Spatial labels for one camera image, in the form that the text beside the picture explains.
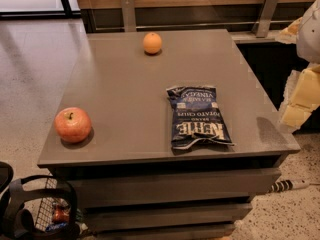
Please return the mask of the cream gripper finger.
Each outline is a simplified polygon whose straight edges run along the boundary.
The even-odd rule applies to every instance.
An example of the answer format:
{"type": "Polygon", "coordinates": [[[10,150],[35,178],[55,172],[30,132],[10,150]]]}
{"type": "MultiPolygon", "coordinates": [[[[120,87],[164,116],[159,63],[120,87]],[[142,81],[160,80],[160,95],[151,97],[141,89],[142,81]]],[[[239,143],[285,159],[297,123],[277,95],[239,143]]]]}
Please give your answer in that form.
{"type": "Polygon", "coordinates": [[[275,37],[275,40],[284,44],[295,44],[296,37],[302,18],[293,21],[288,27],[284,28],[275,37]]]}
{"type": "Polygon", "coordinates": [[[289,75],[280,105],[279,121],[291,129],[299,129],[320,106],[320,65],[311,65],[289,75]]]}

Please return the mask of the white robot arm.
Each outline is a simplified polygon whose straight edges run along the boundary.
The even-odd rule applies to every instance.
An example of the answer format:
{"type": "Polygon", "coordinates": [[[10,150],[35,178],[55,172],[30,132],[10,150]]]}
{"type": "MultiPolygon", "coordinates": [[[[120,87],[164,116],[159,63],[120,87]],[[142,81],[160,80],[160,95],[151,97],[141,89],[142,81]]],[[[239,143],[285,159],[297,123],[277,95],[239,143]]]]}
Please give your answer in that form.
{"type": "Polygon", "coordinates": [[[280,127],[293,133],[320,106],[320,0],[282,30],[276,40],[295,43],[297,55],[308,62],[301,72],[291,71],[279,108],[280,127]]]}

